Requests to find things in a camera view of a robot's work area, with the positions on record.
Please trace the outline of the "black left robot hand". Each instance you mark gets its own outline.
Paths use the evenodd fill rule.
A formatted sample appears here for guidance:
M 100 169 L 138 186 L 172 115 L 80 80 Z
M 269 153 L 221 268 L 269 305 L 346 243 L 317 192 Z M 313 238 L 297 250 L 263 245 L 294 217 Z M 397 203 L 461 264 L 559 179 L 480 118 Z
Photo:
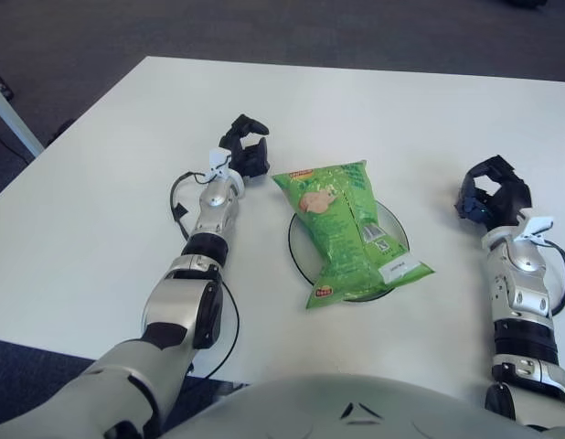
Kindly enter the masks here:
M 260 177 L 268 173 L 268 149 L 266 135 L 270 133 L 267 126 L 245 114 L 241 114 L 221 137 L 219 147 L 230 151 L 229 168 L 242 177 Z M 241 139 L 249 134 L 259 134 L 257 144 L 243 146 Z

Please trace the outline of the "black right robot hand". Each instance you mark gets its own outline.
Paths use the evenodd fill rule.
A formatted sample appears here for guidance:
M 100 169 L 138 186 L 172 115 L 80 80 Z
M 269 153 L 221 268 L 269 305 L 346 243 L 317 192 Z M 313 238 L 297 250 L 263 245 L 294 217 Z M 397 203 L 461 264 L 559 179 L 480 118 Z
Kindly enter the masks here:
M 479 188 L 475 180 L 487 177 L 499 185 L 493 195 Z M 532 200 L 528 185 L 518 177 L 501 155 L 495 155 L 472 167 L 454 204 L 461 219 L 483 225 L 488 231 L 503 226 L 516 226 L 518 213 L 530 209 Z

